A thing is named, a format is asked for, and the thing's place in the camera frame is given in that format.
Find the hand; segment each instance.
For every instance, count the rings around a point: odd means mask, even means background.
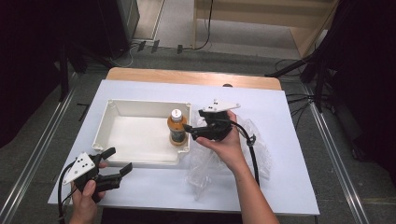
[[[100,168],[107,167],[105,162],[99,163]],[[76,190],[73,195],[73,216],[70,219],[70,223],[72,224],[88,224],[93,223],[97,214],[97,206],[96,203],[92,199],[92,195],[94,194],[96,189],[96,182],[94,180],[90,180],[84,187],[84,190],[80,192]],[[102,199],[105,197],[106,192],[99,192],[99,197]]]
[[[236,122],[235,113],[229,110],[227,114],[230,120]],[[220,142],[214,142],[204,137],[198,137],[196,142],[215,151],[233,173],[248,166],[242,152],[239,132],[235,126]]]

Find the bottle cap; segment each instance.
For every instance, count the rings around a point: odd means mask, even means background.
[[[181,111],[179,109],[172,110],[172,120],[173,121],[180,121],[183,118]]]

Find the white table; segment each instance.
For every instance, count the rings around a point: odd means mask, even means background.
[[[64,167],[82,151],[96,154],[92,142],[109,99],[190,102],[192,110],[198,110],[214,98],[241,104],[234,112],[244,119],[251,119],[258,127],[272,157],[270,179],[262,179],[261,182],[262,192],[274,212],[318,215],[317,201],[283,91],[103,80]],[[101,174],[115,174],[119,169],[120,167],[107,168]],[[122,179],[120,188],[108,191],[100,205],[163,210],[240,211],[231,172],[213,176],[205,194],[195,201],[193,190],[185,181],[188,169],[188,156],[176,166],[135,166]],[[57,186],[54,186],[49,203],[57,203]],[[64,186],[63,197],[69,190],[68,186]]]

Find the gray floor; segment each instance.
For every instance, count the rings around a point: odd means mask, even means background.
[[[175,70],[211,71],[262,76],[274,72],[279,59],[257,56],[241,56],[204,51],[185,51],[176,54],[176,50],[159,49],[151,54],[150,48],[133,51],[136,68],[160,68]],[[278,69],[286,65],[278,64]],[[61,172],[69,149],[74,143],[81,126],[80,118],[84,106],[89,104],[107,70],[100,64],[89,60],[86,74],[79,75],[78,84],[71,103],[50,141],[49,148],[40,163],[35,176],[26,190],[12,223],[56,223],[57,207],[47,204],[55,180]],[[304,93],[297,77],[282,77],[282,89],[286,93]],[[0,203],[4,204],[7,193],[17,181],[21,171],[35,149],[40,134],[50,120],[57,106],[59,89],[55,90],[26,122],[19,135],[7,146],[0,149]],[[290,105],[290,111],[306,104],[300,102]],[[372,223],[396,223],[396,189],[391,185],[388,173],[375,163],[358,162],[353,159],[350,147],[336,117],[324,110],[325,118],[336,142],[339,153],[357,189],[363,207]],[[301,116],[297,135],[304,153],[308,173],[317,193],[320,216],[318,217],[284,217],[281,223],[354,223],[354,217],[348,206],[345,194],[334,172],[329,155],[323,144],[312,112],[307,108]],[[101,222],[101,211],[97,223]]]

